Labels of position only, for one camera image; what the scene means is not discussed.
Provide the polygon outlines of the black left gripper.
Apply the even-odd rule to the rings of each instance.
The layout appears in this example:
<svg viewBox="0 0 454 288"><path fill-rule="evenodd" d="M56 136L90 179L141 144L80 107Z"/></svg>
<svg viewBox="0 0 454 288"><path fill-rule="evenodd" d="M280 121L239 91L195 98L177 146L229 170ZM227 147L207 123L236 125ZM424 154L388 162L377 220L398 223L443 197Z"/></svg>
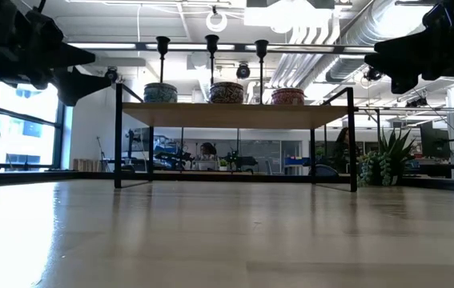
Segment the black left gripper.
<svg viewBox="0 0 454 288"><path fill-rule="evenodd" d="M42 13L45 5L41 0L23 13L12 1L0 1L0 82L13 88L29 83L39 90L52 84L65 106L75 106L81 98L110 87L111 80L82 74L76 67L57 69L54 74L54 67L41 60L45 53L57 51L56 67L95 61L95 54L62 42L62 31Z"/></svg>

